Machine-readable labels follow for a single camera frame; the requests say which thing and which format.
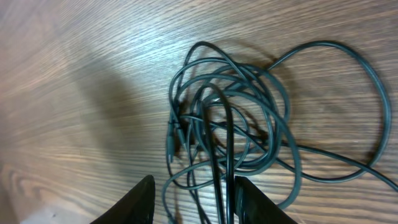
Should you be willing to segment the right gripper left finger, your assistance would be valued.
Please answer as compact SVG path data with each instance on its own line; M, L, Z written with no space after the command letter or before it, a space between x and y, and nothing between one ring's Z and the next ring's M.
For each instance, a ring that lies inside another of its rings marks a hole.
M147 175L91 224L153 224L154 209L155 180Z

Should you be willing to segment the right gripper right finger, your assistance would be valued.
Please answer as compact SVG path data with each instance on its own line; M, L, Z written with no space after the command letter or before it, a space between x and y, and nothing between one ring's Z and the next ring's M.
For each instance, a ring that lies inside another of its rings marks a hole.
M297 224L247 177L234 178L234 213L239 224Z

